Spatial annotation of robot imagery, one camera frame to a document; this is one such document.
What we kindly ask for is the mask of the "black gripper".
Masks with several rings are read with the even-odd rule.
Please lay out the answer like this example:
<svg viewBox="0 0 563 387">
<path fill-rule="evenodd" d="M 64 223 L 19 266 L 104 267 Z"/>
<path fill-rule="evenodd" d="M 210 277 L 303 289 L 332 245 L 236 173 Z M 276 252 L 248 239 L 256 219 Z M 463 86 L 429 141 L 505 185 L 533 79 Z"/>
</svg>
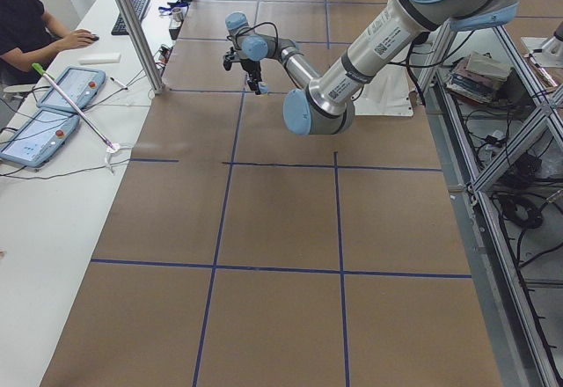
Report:
<svg viewBox="0 0 563 387">
<path fill-rule="evenodd" d="M 261 81 L 260 62 L 255 62 L 249 58 L 239 58 L 242 69 L 247 74 L 247 85 L 256 95 L 264 94 L 264 83 Z"/>
</svg>

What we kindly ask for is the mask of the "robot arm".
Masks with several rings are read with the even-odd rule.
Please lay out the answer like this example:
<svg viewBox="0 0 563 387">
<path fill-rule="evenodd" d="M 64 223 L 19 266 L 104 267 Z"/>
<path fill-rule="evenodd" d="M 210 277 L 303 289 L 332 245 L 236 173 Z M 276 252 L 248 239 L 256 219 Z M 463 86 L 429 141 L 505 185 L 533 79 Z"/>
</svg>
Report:
<svg viewBox="0 0 563 387">
<path fill-rule="evenodd" d="M 290 39 L 256 33 L 244 13 L 225 19 L 232 45 L 223 56 L 230 69 L 240 63 L 250 89 L 260 95 L 260 62 L 276 60 L 294 81 L 283 102 L 283 119 L 297 135 L 334 135 L 354 120 L 352 97 L 422 33 L 443 23 L 456 32 L 502 26 L 511 21 L 519 0 L 388 0 L 384 10 L 325 73 L 319 74 Z"/>
</svg>

